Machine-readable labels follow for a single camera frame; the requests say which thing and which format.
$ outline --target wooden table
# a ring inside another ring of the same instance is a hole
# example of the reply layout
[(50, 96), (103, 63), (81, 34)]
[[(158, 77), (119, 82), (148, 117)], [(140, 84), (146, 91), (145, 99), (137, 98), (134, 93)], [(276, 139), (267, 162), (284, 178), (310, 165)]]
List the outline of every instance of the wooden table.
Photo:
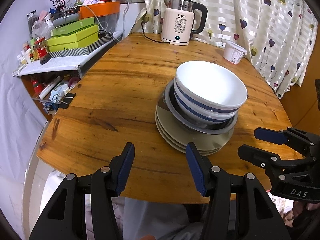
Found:
[[(153, 39), (159, 35), (148, 34)], [(175, 76), (176, 68), (190, 60), (217, 63), (235, 73), (246, 85), (248, 100), (239, 110), (231, 140), (210, 155), (227, 172), (254, 173), (270, 189), (264, 170), (242, 161), (242, 144), (297, 158), (287, 146), (256, 140), (257, 127), (286, 129), (290, 121), (271, 88), (255, 68), (242, 59), (233, 65), (223, 49), (198, 41), (188, 46), (151, 42), (131, 34), (110, 49), (72, 91), (77, 95), (67, 110), (52, 119), (37, 156), (55, 169), (83, 176), (109, 164), (126, 142), (135, 145), (135, 160), (122, 193), (130, 198), (166, 203), (207, 203), (196, 191), (185, 155), (168, 145), (155, 124), (157, 98)]]

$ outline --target finger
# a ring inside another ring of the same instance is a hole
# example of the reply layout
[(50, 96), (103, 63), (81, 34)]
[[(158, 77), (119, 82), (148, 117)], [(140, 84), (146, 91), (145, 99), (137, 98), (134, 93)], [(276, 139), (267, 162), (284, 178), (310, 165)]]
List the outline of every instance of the finger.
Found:
[(312, 210), (316, 210), (320, 207), (320, 203), (318, 204), (311, 204), (311, 203), (308, 203), (307, 204), (307, 210), (309, 211), (312, 211)]
[(152, 235), (146, 235), (143, 238), (141, 238), (140, 240), (156, 240), (156, 238)]
[(293, 216), (297, 217), (298, 215), (300, 215), (303, 212), (303, 208), (304, 208), (304, 203), (294, 201), (293, 208), (292, 208)]

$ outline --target striped curtain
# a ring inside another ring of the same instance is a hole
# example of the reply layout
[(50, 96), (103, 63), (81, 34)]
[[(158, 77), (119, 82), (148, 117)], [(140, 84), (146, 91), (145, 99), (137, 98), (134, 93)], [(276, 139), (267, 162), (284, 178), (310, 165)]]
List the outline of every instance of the striped curtain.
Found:
[[(192, 0), (208, 8), (205, 29), (194, 40), (224, 47), (225, 41), (247, 49), (247, 59), (278, 98), (302, 84), (316, 40), (318, 22), (304, 0)], [(145, 0), (145, 32), (161, 33), (163, 0)], [(138, 15), (134, 32), (141, 30)], [(195, 25), (200, 20), (196, 11)]]

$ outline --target stack of bowls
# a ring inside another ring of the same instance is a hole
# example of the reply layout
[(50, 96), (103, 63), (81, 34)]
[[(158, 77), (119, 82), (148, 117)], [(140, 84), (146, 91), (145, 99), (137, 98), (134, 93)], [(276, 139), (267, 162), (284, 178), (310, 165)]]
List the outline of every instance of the stack of bowls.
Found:
[(196, 122), (228, 121), (245, 103), (247, 95), (243, 82), (217, 64), (189, 61), (177, 68), (174, 96), (181, 110)]

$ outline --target plastic bag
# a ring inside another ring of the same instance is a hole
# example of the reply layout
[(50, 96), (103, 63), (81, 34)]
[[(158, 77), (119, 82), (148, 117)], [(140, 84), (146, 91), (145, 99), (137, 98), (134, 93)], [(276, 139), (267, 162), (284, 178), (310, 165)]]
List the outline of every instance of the plastic bag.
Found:
[(36, 38), (44, 37), (46, 40), (51, 38), (50, 27), (44, 21), (37, 21), (32, 27), (32, 37)]

